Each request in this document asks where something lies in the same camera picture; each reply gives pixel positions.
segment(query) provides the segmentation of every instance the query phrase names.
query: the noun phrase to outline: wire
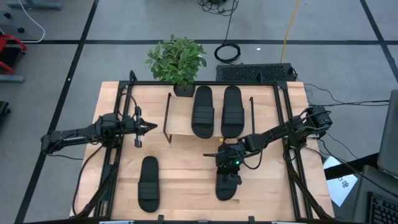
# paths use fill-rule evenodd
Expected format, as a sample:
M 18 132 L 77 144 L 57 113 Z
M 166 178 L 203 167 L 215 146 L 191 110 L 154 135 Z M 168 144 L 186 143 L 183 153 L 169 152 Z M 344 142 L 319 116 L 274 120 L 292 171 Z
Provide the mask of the wire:
M 232 9 L 220 10 L 220 7 L 226 3 L 226 1 L 227 0 L 198 0 L 197 2 L 204 12 L 214 15 L 230 16 L 238 7 L 239 0 L 233 0 L 233 3 L 236 3 L 236 5 L 232 7 Z
M 296 16 L 297 9 L 299 8 L 299 5 L 300 5 L 300 0 L 297 0 L 296 7 L 294 8 L 294 11 L 293 11 L 293 14 L 292 14 L 292 18 L 290 19 L 289 27 L 287 28 L 287 31 L 286 31 L 286 34 L 285 34 L 284 44 L 282 46 L 282 54 L 280 55 L 280 62 L 281 63 L 284 60 L 286 39 L 287 39 L 287 36 L 289 36 L 290 28 L 292 28 L 292 24 L 293 24 L 294 18 Z
M 381 187 L 380 185 L 378 185 L 377 183 L 375 183 L 373 180 L 365 177 L 362 173 L 360 173 L 358 170 L 354 169 L 352 166 L 350 166 L 348 163 L 342 161 L 341 159 L 339 159 L 338 157 L 335 157 L 330 151 L 329 149 L 326 147 L 326 144 L 323 140 L 319 139 L 319 141 L 321 141 L 323 143 L 323 147 L 326 149 L 326 151 L 328 151 L 328 153 L 333 156 L 335 159 L 337 159 L 339 162 L 341 162 L 342 164 L 344 164 L 344 166 L 348 167 L 350 170 L 352 170 L 354 173 L 360 175 L 361 177 L 365 178 L 366 180 L 368 180 L 370 183 L 374 184 L 376 187 L 379 187 L 381 190 L 391 194 L 394 197 L 398 198 L 398 195 L 392 193 L 391 191 L 385 189 L 384 187 Z
M 239 59 L 239 58 L 241 57 L 241 48 L 239 47 L 238 44 L 234 44 L 234 43 L 226 44 L 226 40 L 227 40 L 227 38 L 228 38 L 228 33 L 229 33 L 229 27 L 230 27 L 230 25 L 231 25 L 232 14 L 233 14 L 233 12 L 235 11 L 235 9 L 237 8 L 238 3 L 239 3 L 239 0 L 233 0 L 231 13 L 229 14 L 228 28 L 227 28 L 227 30 L 226 30 L 225 39 L 224 39 L 223 43 L 222 43 L 219 47 L 217 47 L 216 50 L 214 51 L 214 57 L 215 57 L 217 60 L 219 60 L 220 62 L 223 62 L 223 63 L 230 64 L 230 65 L 233 65 L 232 62 L 236 61 L 237 59 Z M 229 59 L 222 59 L 222 58 L 220 58 L 220 57 L 218 56 L 218 51 L 219 51 L 220 49 L 222 49 L 223 47 L 232 47 L 232 48 L 235 48 L 236 51 L 237 51 L 237 52 L 236 52 L 236 55 L 235 55 L 234 57 L 229 58 Z
M 353 157 L 355 157 L 355 159 L 358 159 L 358 157 L 356 157 L 356 156 L 353 154 L 353 152 L 351 152 L 351 150 L 350 150 L 346 145 L 344 145 L 341 141 L 335 139 L 335 138 L 334 138 L 332 135 L 330 135 L 329 133 L 326 133 L 326 134 L 329 135 L 330 138 L 332 138 L 333 140 L 335 140 L 336 142 L 338 142 L 338 143 L 340 143 L 342 146 L 344 146 L 344 147 L 348 150 L 348 152 L 349 152 Z
M 97 152 L 99 152 L 100 149 L 102 149 L 102 147 L 103 147 L 103 144 L 102 144 L 99 148 L 97 148 L 97 150 L 96 150 L 95 152 L 93 152 L 93 153 L 87 158 L 87 160 L 83 163 L 83 165 L 82 165 L 82 167 L 81 167 L 81 169 L 80 169 L 79 176 L 78 176 L 78 178 L 77 178 L 77 184 L 76 184 L 75 194 L 73 195 L 73 202 L 72 202 L 72 212 L 73 212 L 73 214 L 74 214 L 75 216 L 77 215 L 76 209 L 75 209 L 75 202 L 76 202 L 77 192 L 78 192 L 78 190 L 79 190 L 81 175 L 82 175 L 82 173 L 83 173 L 84 168 L 85 168 L 86 165 L 87 165 L 87 162 L 88 162 L 95 154 L 97 154 Z
M 315 87 L 315 88 L 317 88 L 317 89 L 319 89 L 319 90 L 321 90 L 321 91 L 325 91 L 325 92 L 329 93 L 331 99 L 332 99 L 333 101 L 337 102 L 337 103 L 332 103 L 332 104 L 329 104 L 329 105 L 315 105 L 315 106 L 341 106 L 341 105 L 355 105 L 355 106 L 388 106 L 388 104 L 382 104 L 382 105 L 364 105 L 363 103 L 386 103 L 386 102 L 389 102 L 389 100 L 370 100 L 370 101 L 358 101 L 358 102 L 349 102 L 349 103 L 345 103 L 345 102 L 342 102 L 342 101 L 340 101 L 340 100 L 336 100 L 336 99 L 333 97 L 333 94 L 331 94 L 331 92 L 330 92 L 329 90 L 327 90 L 327 89 L 323 89 L 323 88 L 317 87 L 317 86 L 314 85 L 314 84 L 309 84 L 309 83 L 304 84 L 304 86 L 306 86 L 306 85 Z
M 251 169 L 251 170 L 255 170 L 255 169 L 257 169 L 258 167 L 260 167 L 261 161 L 262 161 L 262 150 L 263 150 L 263 147 L 264 147 L 264 145 L 266 144 L 266 142 L 267 142 L 267 140 L 269 139 L 270 136 L 271 136 L 271 135 L 269 135 L 269 136 L 266 138 L 266 140 L 264 140 L 264 143 L 262 143 L 262 146 L 261 146 L 261 149 L 260 149 L 260 159 L 259 159 L 259 162 L 257 163 L 257 165 L 256 165 L 255 167 L 249 166 L 249 165 L 244 161 L 244 159 L 241 157 L 241 155 L 240 155 L 239 153 L 237 153 L 237 155 L 238 155 L 239 158 L 242 160 L 242 163 L 243 163 L 243 165 L 244 165 L 245 167 L 247 167 L 248 169 Z
M 288 161 L 287 158 L 286 158 L 286 153 L 289 153 L 289 151 L 290 151 L 291 149 L 295 150 L 295 148 L 294 148 L 293 146 L 291 146 L 290 149 L 287 149 L 287 150 L 284 151 L 282 157 L 284 158 L 285 161 Z M 289 162 L 292 162 L 296 157 L 297 157 L 297 153 L 294 152 L 294 157 L 291 158 L 291 159 L 289 160 Z
M 64 155 L 50 155 L 50 154 L 49 154 L 48 156 L 52 156 L 52 157 L 59 156 L 59 157 L 64 157 L 64 158 L 67 158 L 67 159 L 73 159 L 73 160 L 83 160 L 83 159 L 80 159 L 80 158 L 73 158 L 73 157 L 64 156 Z
M 127 96 L 127 93 L 122 93 L 122 94 L 120 95 L 119 99 L 121 99 L 122 96 Z M 133 97 L 132 95 L 130 95 L 130 98 L 133 100 L 135 107 L 137 107 L 137 101 L 136 101 L 136 99 L 134 99 L 134 97 Z M 118 110 L 118 115 L 122 116 L 122 119 L 126 118 L 126 116 L 123 116 L 123 114 L 120 113 L 120 110 Z
M 24 11 L 24 13 L 26 14 L 27 17 L 29 17 L 29 19 L 31 19 L 32 22 L 34 22 L 38 27 L 40 27 L 40 29 L 42 29 L 43 31 L 43 35 L 42 38 L 40 38 L 40 40 L 34 40 L 34 41 L 21 41 L 22 43 L 40 43 L 44 37 L 45 37 L 45 30 L 42 26 L 40 26 L 40 24 L 38 24 L 33 18 L 31 18 L 31 16 L 26 12 L 25 7 L 23 5 L 23 3 L 21 2 L 21 0 L 18 0 L 19 4 L 21 5 L 22 10 Z
M 316 151 L 315 149 L 311 149 L 311 148 L 309 148 L 309 147 L 307 147 L 307 146 L 304 146 L 304 148 L 309 149 L 309 150 L 311 150 L 311 151 L 314 151 L 314 152 L 318 153 L 319 156 L 322 156 L 322 154 L 325 155 L 325 156 L 331 156 L 331 155 L 329 155 L 329 154 L 327 154 L 327 153 L 324 153 L 324 152 L 321 152 L 321 151 Z
M 388 106 L 389 104 L 383 105 L 364 105 L 363 103 L 381 103 L 386 102 L 387 100 L 374 100 L 374 101 L 359 101 L 359 102 L 349 102 L 349 103 L 333 103 L 330 105 L 316 105 L 316 106 L 342 106 L 342 105 L 351 105 L 351 106 Z

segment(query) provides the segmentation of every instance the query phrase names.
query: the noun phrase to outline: wooden table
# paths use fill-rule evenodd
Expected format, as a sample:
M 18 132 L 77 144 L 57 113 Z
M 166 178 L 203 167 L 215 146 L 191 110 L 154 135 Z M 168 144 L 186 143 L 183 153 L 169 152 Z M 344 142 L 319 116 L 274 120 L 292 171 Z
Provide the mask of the wooden table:
M 103 82 L 93 121 L 101 114 L 112 113 L 118 82 Z M 223 97 L 226 86 L 211 86 L 216 111 L 220 110 L 217 101 Z M 279 125 L 275 96 L 271 86 L 239 86 L 245 106 L 246 126 L 251 130 L 249 98 L 254 98 L 255 128 L 262 133 Z M 293 114 L 299 114 L 307 105 L 303 83 L 288 83 Z M 239 172 L 243 184 L 238 186 L 235 196 L 222 202 L 215 195 L 216 166 L 215 159 L 203 157 L 204 153 L 214 153 L 221 144 L 219 138 L 200 139 L 186 134 L 174 134 L 169 144 L 162 132 L 168 93 L 173 93 L 172 86 L 135 85 L 132 95 L 142 109 L 142 117 L 158 127 L 142 138 L 143 147 L 134 147 L 135 135 L 124 137 L 121 164 L 119 166 L 112 219 L 156 220 L 164 215 L 165 220 L 213 220 L 246 221 L 248 216 L 255 216 L 256 221 L 294 220 L 290 196 L 288 175 L 282 158 L 282 141 L 268 145 L 264 150 L 262 165 L 257 170 L 241 166 Z M 283 93 L 280 99 L 286 121 Z M 133 114 L 134 104 L 130 104 L 129 113 Z M 191 105 L 171 106 L 170 116 L 184 110 L 192 110 Z M 179 121 L 181 127 L 190 121 Z M 174 121 L 168 121 L 167 129 L 175 129 Z M 308 139 L 308 146 L 318 150 L 316 140 Z M 85 159 L 93 153 L 96 146 L 88 145 Z M 101 150 L 87 163 L 81 177 L 76 198 L 76 209 L 82 210 L 93 196 L 100 182 L 105 150 Z M 159 161 L 160 206 L 155 213 L 146 213 L 137 201 L 137 183 L 144 157 L 155 156 Z M 259 156 L 247 159 L 249 165 L 257 164 Z M 334 215 L 325 174 L 320 156 L 308 149 L 302 150 L 302 160 L 307 177 L 308 189 L 325 211 Z M 305 210 L 301 191 L 297 188 L 302 217 Z

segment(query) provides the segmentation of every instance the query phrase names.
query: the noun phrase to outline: red chair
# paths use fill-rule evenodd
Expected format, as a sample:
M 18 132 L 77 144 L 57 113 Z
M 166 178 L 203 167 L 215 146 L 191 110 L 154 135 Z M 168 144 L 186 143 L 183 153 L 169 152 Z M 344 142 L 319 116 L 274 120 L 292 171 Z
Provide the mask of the red chair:
M 8 47 L 7 40 L 14 40 L 21 47 Z M 0 82 L 24 82 L 24 77 L 14 75 L 14 66 L 21 54 L 25 54 L 27 47 L 19 39 L 8 35 L 0 35 Z

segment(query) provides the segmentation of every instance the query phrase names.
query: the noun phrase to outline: wooden shelf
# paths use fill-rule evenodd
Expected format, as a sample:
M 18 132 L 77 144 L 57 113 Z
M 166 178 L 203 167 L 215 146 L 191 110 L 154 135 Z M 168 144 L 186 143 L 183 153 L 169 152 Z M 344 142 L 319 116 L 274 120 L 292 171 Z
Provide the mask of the wooden shelf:
M 224 94 L 214 94 L 222 92 L 227 86 L 210 86 L 213 90 L 213 107 L 215 109 L 214 132 L 213 137 L 222 138 L 221 119 L 223 116 Z M 166 135 L 180 134 L 194 136 L 191 120 L 193 111 L 194 97 L 177 97 L 169 93 L 167 98 L 167 108 L 165 115 L 164 133 Z M 246 136 L 254 133 L 253 123 L 253 98 L 248 94 L 242 94 L 242 103 L 244 108 L 244 128 L 240 136 Z

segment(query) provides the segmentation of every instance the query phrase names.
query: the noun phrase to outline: coiled black cable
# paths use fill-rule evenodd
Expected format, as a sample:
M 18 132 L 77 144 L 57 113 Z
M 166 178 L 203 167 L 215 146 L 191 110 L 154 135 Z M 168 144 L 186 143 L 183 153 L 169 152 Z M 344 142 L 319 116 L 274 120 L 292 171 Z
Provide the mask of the coiled black cable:
M 234 44 L 234 43 L 228 43 L 228 44 L 227 44 L 227 43 L 226 43 L 226 40 L 227 40 L 227 38 L 228 38 L 228 33 L 229 33 L 229 27 L 230 27 L 230 25 L 231 25 L 232 14 L 233 14 L 234 9 L 235 9 L 235 3 L 236 3 L 236 5 L 238 6 L 238 1 L 237 1 L 237 0 L 233 0 L 232 9 L 231 9 L 231 14 L 229 15 L 228 28 L 227 28 L 227 30 L 226 30 L 225 40 L 224 40 L 224 42 L 223 42 L 219 47 L 217 47 L 217 49 L 214 51 L 214 57 L 215 57 L 217 60 L 219 60 L 220 62 L 223 62 L 223 63 L 228 63 L 228 64 L 230 64 L 230 65 L 232 65 L 232 62 L 236 61 L 236 60 L 239 59 L 240 56 L 241 56 L 241 48 L 239 47 L 238 44 Z M 223 47 L 232 47 L 232 48 L 235 48 L 236 51 L 237 51 L 236 55 L 235 55 L 234 57 L 229 58 L 229 59 L 222 59 L 222 58 L 220 58 L 220 57 L 218 56 L 218 51 L 219 51 L 220 49 L 222 49 Z

